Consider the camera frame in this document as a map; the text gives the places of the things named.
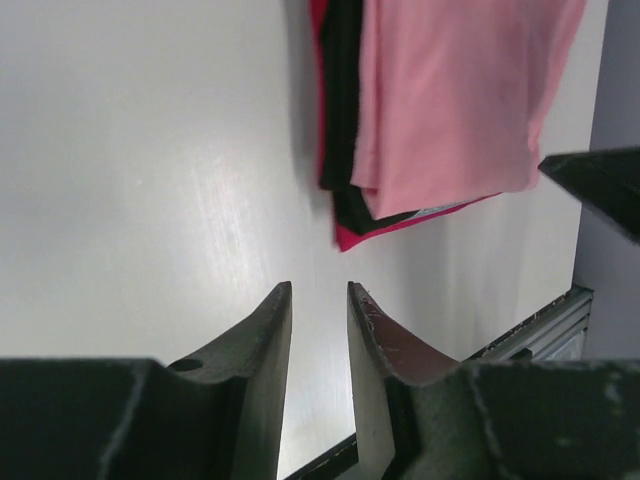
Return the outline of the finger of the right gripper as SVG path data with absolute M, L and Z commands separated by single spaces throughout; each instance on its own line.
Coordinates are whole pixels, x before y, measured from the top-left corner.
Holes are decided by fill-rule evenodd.
M 538 170 L 630 241 L 639 241 L 637 146 L 545 157 Z

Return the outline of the pink t shirt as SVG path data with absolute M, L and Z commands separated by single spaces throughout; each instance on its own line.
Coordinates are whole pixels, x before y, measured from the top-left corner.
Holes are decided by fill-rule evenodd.
M 376 219 L 516 193 L 582 1 L 368 1 L 352 183 Z

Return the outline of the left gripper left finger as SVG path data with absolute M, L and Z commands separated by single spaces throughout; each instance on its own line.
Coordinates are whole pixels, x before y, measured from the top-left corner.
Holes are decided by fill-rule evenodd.
M 292 286 L 193 353 L 1 363 L 5 479 L 273 479 Z

